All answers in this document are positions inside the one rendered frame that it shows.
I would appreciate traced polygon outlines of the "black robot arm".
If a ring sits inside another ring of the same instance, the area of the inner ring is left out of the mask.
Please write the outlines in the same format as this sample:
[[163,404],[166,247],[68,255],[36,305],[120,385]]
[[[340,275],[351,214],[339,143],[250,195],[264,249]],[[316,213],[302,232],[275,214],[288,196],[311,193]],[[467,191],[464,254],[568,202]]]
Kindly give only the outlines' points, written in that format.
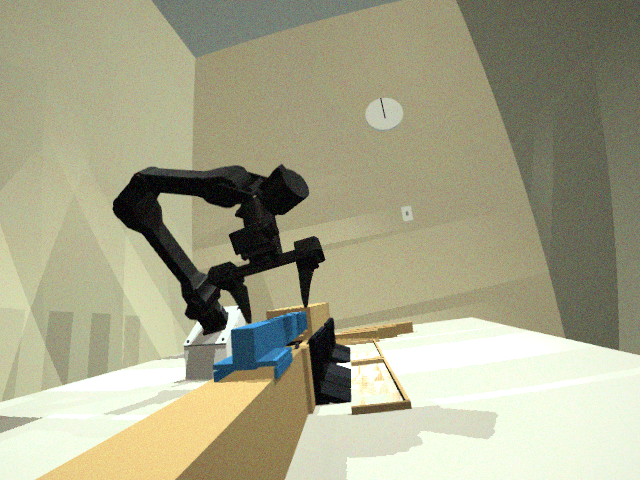
[[[207,203],[230,208],[241,204],[235,216],[244,227],[229,234],[234,252],[247,261],[248,253],[277,247],[275,216],[284,215],[309,196],[300,174],[280,164],[269,177],[231,165],[210,171],[146,168],[133,175],[113,201],[113,212],[131,230],[141,233],[181,285],[185,315],[199,321],[203,335],[226,329],[229,313],[219,304],[221,289],[208,283],[163,223],[160,193],[198,196]],[[256,197],[254,197],[257,195]],[[259,223],[247,226],[252,221]],[[246,227],[247,226],[247,227]]]

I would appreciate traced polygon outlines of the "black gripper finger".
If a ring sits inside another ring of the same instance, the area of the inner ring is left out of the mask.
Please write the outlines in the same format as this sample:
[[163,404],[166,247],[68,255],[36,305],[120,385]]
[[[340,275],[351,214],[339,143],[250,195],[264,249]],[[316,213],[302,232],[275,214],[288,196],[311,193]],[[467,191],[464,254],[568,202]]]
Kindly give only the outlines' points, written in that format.
[[231,277],[218,281],[217,285],[231,294],[246,323],[251,324],[251,308],[247,286]]
[[313,272],[314,269],[319,268],[319,264],[314,254],[308,254],[302,257],[295,258],[295,261],[298,269],[303,306],[304,308],[307,308]]

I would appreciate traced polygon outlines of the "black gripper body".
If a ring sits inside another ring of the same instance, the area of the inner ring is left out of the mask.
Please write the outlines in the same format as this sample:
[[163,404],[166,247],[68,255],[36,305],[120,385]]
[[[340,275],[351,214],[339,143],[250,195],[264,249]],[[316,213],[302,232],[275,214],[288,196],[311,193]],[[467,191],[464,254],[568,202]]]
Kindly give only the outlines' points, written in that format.
[[[295,258],[308,254],[314,254],[318,263],[325,261],[321,244],[315,236],[295,241],[295,250],[285,253],[282,252],[279,235],[274,237],[277,243],[277,249],[275,247],[269,248],[269,245],[267,245],[251,251],[248,253],[249,257],[247,257],[250,260],[250,264],[240,267],[237,267],[231,262],[211,267],[207,273],[208,283],[218,287],[218,281],[231,277],[243,284],[245,282],[244,277],[296,262]],[[225,290],[223,288],[220,289]]]

